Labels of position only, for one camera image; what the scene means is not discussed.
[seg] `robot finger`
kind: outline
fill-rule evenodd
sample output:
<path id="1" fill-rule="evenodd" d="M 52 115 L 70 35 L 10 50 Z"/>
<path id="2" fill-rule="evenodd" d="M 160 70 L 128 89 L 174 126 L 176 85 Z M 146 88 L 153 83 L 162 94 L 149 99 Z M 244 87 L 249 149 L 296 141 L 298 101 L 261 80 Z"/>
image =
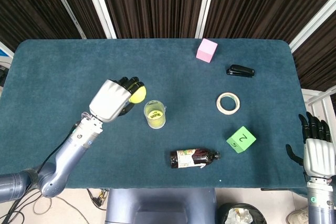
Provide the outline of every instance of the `robot finger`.
<path id="1" fill-rule="evenodd" d="M 287 155 L 291 160 L 293 160 L 295 163 L 298 163 L 300 166 L 303 166 L 303 158 L 298 157 L 294 154 L 292 147 L 289 144 L 286 144 L 286 151 Z"/>
<path id="2" fill-rule="evenodd" d="M 119 81 L 118 81 L 118 84 L 119 85 L 124 85 L 125 84 L 125 82 L 127 82 L 128 81 L 128 78 L 127 77 L 123 77 L 123 78 L 121 78 Z"/>
<path id="3" fill-rule="evenodd" d="M 315 118 L 309 112 L 307 112 L 307 117 L 308 117 L 310 132 L 311 132 L 311 138 L 317 138 L 318 137 L 318 135 L 317 135 L 318 129 L 317 129 Z"/>
<path id="4" fill-rule="evenodd" d="M 138 77 L 132 77 L 131 79 L 126 81 L 122 86 L 125 89 L 130 90 L 130 88 L 132 88 L 133 85 L 136 84 L 137 82 L 139 82 L 139 78 Z"/>
<path id="5" fill-rule="evenodd" d="M 127 104 L 127 106 L 125 106 L 125 108 L 123 108 L 123 109 L 120 111 L 120 113 L 119 113 L 118 116 L 122 116 L 122 115 L 127 114 L 133 107 L 134 107 L 134 103 L 131 103 L 131 102 L 130 102 L 129 104 Z"/>
<path id="6" fill-rule="evenodd" d="M 320 120 L 314 116 L 314 119 L 315 119 L 315 122 L 316 122 L 316 126 L 317 126 L 317 136 L 318 136 L 318 139 L 320 140 L 324 140 L 324 133 L 323 133 L 323 127 L 322 127 L 322 124 L 320 122 Z"/>
<path id="7" fill-rule="evenodd" d="M 310 129 L 309 129 L 309 125 L 308 122 L 306 120 L 306 118 L 299 114 L 299 119 L 301 121 L 301 125 L 302 125 L 302 136 L 303 136 L 303 143 L 306 143 L 306 139 L 310 138 L 311 133 L 310 133 Z"/>
<path id="8" fill-rule="evenodd" d="M 324 120 L 321 121 L 321 124 L 323 126 L 324 140 L 331 143 L 331 135 L 328 124 Z"/>
<path id="9" fill-rule="evenodd" d="M 143 82 L 138 82 L 136 84 L 134 84 L 130 89 L 129 89 L 129 92 L 131 94 L 134 94 L 140 87 L 144 86 Z"/>

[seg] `masking tape roll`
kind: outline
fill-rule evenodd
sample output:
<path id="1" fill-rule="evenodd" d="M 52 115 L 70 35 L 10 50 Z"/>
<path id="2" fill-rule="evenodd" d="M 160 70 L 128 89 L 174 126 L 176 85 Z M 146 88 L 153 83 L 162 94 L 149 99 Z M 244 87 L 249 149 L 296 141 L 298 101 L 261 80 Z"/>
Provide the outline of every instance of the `masking tape roll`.
<path id="1" fill-rule="evenodd" d="M 221 99 L 223 97 L 230 97 L 230 98 L 232 98 L 235 101 L 235 103 L 236 103 L 236 107 L 233 110 L 225 110 L 225 109 L 223 109 L 223 107 L 221 105 Z M 230 93 L 230 92 L 225 92 L 225 93 L 221 94 L 218 97 L 216 105 L 217 105 L 218 110 L 220 112 L 222 112 L 223 114 L 232 115 L 232 114 L 236 113 L 237 110 L 239 110 L 239 108 L 240 108 L 240 100 L 239 100 L 238 96 L 236 96 L 235 94 Z"/>

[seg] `bottle cap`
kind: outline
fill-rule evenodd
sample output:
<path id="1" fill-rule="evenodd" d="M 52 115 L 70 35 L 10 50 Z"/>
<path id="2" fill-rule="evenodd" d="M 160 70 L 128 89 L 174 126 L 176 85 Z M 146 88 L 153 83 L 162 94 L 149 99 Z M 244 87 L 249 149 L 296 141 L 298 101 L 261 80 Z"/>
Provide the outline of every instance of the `bottle cap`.
<path id="1" fill-rule="evenodd" d="M 219 152 L 215 152 L 214 158 L 215 159 L 220 159 L 221 158 L 220 153 Z"/>

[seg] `stapler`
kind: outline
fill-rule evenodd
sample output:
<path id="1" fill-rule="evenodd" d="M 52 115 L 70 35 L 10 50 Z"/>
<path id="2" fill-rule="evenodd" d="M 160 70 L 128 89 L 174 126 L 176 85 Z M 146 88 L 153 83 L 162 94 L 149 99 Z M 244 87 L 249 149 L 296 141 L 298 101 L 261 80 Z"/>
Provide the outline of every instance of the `stapler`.
<path id="1" fill-rule="evenodd" d="M 243 67 L 240 65 L 231 65 L 226 73 L 230 76 L 252 77 L 254 76 L 254 69 Z"/>

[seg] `tennis ball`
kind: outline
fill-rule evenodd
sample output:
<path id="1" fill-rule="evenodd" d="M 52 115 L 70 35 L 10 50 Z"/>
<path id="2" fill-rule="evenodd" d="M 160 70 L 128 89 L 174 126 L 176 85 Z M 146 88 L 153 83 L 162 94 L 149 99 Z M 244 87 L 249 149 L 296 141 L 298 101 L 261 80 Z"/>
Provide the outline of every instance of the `tennis ball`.
<path id="1" fill-rule="evenodd" d="M 140 103 L 145 100 L 146 97 L 146 88 L 145 86 L 139 87 L 138 90 L 131 96 L 129 102 L 131 103 Z"/>

